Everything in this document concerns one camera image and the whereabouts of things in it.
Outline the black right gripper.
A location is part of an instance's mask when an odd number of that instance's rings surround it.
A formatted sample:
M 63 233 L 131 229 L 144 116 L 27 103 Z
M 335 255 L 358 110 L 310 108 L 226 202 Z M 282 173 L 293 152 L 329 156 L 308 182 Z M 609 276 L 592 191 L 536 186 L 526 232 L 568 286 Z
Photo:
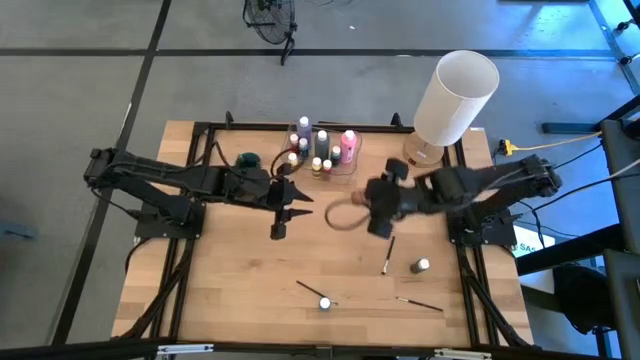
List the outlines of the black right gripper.
M 393 230 L 392 222 L 416 212 L 415 188 L 402 187 L 406 180 L 408 164 L 398 158 L 389 158 L 384 173 L 367 181 L 365 199 L 370 219 L 367 231 L 380 238 L 389 238 Z

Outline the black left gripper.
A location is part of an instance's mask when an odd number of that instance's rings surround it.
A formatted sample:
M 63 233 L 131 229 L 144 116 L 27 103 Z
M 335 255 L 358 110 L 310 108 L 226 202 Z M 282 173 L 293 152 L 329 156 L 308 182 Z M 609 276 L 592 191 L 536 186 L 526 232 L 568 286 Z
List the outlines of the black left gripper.
M 290 163 L 280 165 L 274 175 L 271 176 L 267 205 L 274 212 L 274 222 L 270 228 L 270 238 L 281 240 L 286 237 L 286 224 L 294 217 L 312 214 L 312 210 L 306 209 L 286 209 L 292 202 L 291 185 L 287 175 L 291 173 L 293 167 Z M 293 185 L 293 198 L 304 202 L 313 202 L 313 199 L 303 193 L 296 185 Z

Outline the black handled paint brush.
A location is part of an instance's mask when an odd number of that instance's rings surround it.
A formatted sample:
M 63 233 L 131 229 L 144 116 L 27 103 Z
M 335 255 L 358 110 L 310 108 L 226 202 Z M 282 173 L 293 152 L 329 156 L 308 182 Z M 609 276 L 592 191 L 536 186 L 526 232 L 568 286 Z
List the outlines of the black handled paint brush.
M 296 280 L 296 283 L 297 283 L 298 285 L 302 286 L 303 288 L 305 288 L 305 289 L 307 289 L 307 290 L 311 291 L 312 293 L 314 293 L 314 294 L 318 295 L 321 299 L 322 299 L 322 298 L 326 298 L 326 299 L 327 299 L 331 304 L 339 305 L 339 303 L 338 303 L 338 302 L 336 302 L 336 301 L 332 300 L 332 299 L 331 299 L 331 298 L 329 298 L 327 295 L 325 295 L 325 294 L 321 293 L 320 291 L 318 291 L 318 290 L 316 290 L 316 289 L 314 289 L 314 288 L 310 287 L 309 285 L 307 285 L 307 284 L 305 284 L 305 283 L 301 282 L 300 280 Z
M 423 302 L 419 302 L 419 301 L 416 301 L 416 300 L 412 300 L 412 299 L 408 299 L 408 298 L 404 298 L 404 297 L 400 297 L 400 296 L 396 296 L 396 299 L 399 300 L 399 301 L 408 303 L 408 304 L 424 307 L 424 308 L 431 309 L 431 310 L 438 311 L 438 312 L 444 312 L 444 309 L 442 309 L 442 308 L 439 308 L 439 307 L 436 307 L 436 306 L 433 306 L 433 305 L 429 305 L 429 304 L 426 304 L 426 303 L 423 303 Z
M 392 255 L 392 252 L 393 252 L 393 248 L 394 248 L 394 245 L 395 245 L 395 240 L 396 240 L 396 237 L 392 236 L 391 240 L 390 240 L 389 247 L 387 249 L 387 253 L 386 253 L 386 256 L 385 256 L 384 264 L 383 264 L 383 267 L 381 269 L 381 275 L 383 275 L 383 276 L 386 275 L 387 272 L 388 272 L 389 264 L 390 264 L 390 258 L 391 258 L 391 255 Z

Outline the large slate grey paint bottle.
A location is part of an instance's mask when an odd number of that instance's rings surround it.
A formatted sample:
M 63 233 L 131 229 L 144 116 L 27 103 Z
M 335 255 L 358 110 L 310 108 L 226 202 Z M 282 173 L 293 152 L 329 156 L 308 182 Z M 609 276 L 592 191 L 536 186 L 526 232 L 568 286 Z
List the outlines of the large slate grey paint bottle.
M 319 130 L 316 133 L 314 150 L 315 156 L 320 158 L 322 161 L 330 158 L 330 139 L 325 130 Z

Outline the large pink paint bottle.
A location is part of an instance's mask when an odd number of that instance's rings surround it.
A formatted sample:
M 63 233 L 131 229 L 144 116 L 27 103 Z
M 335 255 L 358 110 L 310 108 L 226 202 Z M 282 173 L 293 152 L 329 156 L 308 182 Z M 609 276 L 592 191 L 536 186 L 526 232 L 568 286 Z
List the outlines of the large pink paint bottle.
M 353 161 L 355 147 L 357 145 L 357 136 L 353 130 L 346 130 L 341 135 L 341 162 L 349 164 Z

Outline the large purple paint bottle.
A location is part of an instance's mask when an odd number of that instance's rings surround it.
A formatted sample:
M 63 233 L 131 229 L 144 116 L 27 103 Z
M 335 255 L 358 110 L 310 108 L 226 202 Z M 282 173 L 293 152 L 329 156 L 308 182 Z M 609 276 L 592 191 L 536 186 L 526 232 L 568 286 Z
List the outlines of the large purple paint bottle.
M 299 140 L 302 141 L 303 139 L 305 139 L 307 142 L 307 145 L 311 146 L 312 139 L 313 139 L 312 125 L 308 117 L 302 116 L 299 118 L 296 124 L 296 131 L 297 131 Z

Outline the clear plastic bin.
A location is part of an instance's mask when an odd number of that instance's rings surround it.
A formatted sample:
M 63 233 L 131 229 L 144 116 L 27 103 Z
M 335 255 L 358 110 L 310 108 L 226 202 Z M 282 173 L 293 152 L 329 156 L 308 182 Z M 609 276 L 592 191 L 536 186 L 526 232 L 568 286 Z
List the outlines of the clear plastic bin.
M 325 180 L 325 181 L 335 182 L 338 184 L 349 183 L 356 175 L 359 167 L 359 155 L 360 155 L 360 151 L 363 144 L 363 135 L 359 131 L 357 131 L 354 126 L 347 125 L 347 124 L 339 124 L 339 123 L 321 123 L 319 125 L 311 124 L 313 139 L 312 139 L 311 146 L 309 146 L 309 157 L 307 159 L 302 159 L 299 156 L 298 151 L 293 152 L 290 150 L 290 145 L 289 145 L 289 136 L 292 133 L 297 134 L 296 124 L 297 122 L 289 123 L 286 125 L 286 135 L 285 135 L 285 140 L 282 146 L 282 150 L 284 151 L 284 154 L 281 157 L 282 161 L 287 162 L 287 157 L 289 153 L 296 153 L 299 157 L 299 166 L 297 167 L 296 174 L 300 176 L 307 176 L 314 180 Z M 319 178 L 315 178 L 312 176 L 311 162 L 312 162 L 312 159 L 316 157 L 314 144 L 315 144 L 316 133 L 319 130 L 325 130 L 328 133 L 328 136 L 330 139 L 329 155 L 331 153 L 331 149 L 333 146 L 336 146 L 336 145 L 340 146 L 341 135 L 346 130 L 353 130 L 355 132 L 357 136 L 357 145 L 355 147 L 354 157 L 351 163 L 343 164 L 341 162 L 339 166 L 332 168 L 332 172 L 330 174 L 326 174 L 322 171 L 321 176 Z

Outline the white shade wooden base lamp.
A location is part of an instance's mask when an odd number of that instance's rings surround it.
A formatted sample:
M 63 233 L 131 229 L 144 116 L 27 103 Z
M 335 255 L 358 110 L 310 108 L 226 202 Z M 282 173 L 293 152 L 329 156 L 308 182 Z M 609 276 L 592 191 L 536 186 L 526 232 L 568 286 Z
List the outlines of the white shade wooden base lamp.
M 403 155 L 416 167 L 438 163 L 464 135 L 500 84 L 497 66 L 474 51 L 457 50 L 436 64 L 414 115 Z

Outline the white labelled box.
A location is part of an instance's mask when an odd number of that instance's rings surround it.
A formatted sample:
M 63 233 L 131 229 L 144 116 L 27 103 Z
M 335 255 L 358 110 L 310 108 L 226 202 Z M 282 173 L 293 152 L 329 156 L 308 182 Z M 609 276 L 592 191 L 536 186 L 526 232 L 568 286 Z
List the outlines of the white labelled box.
M 519 226 L 514 226 L 513 229 L 516 244 L 511 246 L 511 252 L 515 257 L 521 257 L 555 245 L 556 239 L 552 236 L 543 234 L 542 237 L 539 237 L 536 231 Z

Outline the black floor fan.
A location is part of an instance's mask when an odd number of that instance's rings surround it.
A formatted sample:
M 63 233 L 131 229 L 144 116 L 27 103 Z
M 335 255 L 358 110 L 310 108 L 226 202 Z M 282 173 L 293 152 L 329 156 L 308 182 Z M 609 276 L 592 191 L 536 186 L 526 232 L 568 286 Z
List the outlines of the black floor fan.
M 280 65 L 284 66 L 295 47 L 298 25 L 294 0 L 244 0 L 242 20 L 271 45 L 284 45 Z

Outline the black chair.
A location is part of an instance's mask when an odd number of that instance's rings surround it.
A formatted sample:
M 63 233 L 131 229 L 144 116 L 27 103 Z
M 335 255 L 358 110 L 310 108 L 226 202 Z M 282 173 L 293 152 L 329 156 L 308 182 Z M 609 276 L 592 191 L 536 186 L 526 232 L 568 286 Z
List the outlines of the black chair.
M 543 309 L 563 314 L 583 335 L 597 328 L 618 329 L 606 275 L 576 263 L 555 267 L 551 273 L 552 293 L 522 285 L 524 296 Z

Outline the dark desk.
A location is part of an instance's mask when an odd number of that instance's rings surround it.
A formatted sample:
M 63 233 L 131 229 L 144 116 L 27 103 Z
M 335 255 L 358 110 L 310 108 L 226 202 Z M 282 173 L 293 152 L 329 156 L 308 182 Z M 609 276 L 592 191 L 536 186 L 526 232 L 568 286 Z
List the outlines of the dark desk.
M 640 119 L 624 119 L 632 113 L 640 113 L 640 94 L 598 125 L 619 222 L 517 260 L 528 275 L 602 255 L 623 360 L 640 360 Z

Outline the grey office chair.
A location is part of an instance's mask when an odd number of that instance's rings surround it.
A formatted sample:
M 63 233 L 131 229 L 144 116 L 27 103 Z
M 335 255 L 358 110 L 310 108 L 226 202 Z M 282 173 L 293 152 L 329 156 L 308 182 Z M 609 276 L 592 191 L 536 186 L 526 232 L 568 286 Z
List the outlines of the grey office chair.
M 628 20 L 628 21 L 620 22 L 620 23 L 616 26 L 616 31 L 617 31 L 617 32 L 619 32 L 619 33 L 622 33 L 624 30 L 628 29 L 628 28 L 630 27 L 630 25 L 631 25 L 631 24 L 635 25 L 635 24 L 636 24 L 636 21 L 635 21 L 635 20 L 633 20 L 633 19 L 630 19 L 630 20 Z M 621 65 L 629 65 L 629 64 L 631 64 L 631 63 L 633 62 L 633 60 L 634 60 L 634 59 L 636 59 L 636 58 L 638 58 L 638 57 L 640 57 L 640 52 L 639 52 L 639 53 L 636 53 L 636 54 L 634 54 L 634 55 L 626 55 L 626 56 L 623 56 L 623 57 L 619 60 L 619 63 L 620 63 Z

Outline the silver metal frame bracket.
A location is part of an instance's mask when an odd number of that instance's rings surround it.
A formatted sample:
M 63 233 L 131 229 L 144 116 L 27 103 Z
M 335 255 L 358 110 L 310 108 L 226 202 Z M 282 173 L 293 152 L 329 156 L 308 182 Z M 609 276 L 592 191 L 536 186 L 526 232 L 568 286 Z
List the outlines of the silver metal frame bracket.
M 434 350 L 433 358 L 443 360 L 492 360 L 492 354 L 470 350 L 439 348 Z
M 157 355 L 180 355 L 213 352 L 213 344 L 172 344 L 161 345 L 157 348 Z

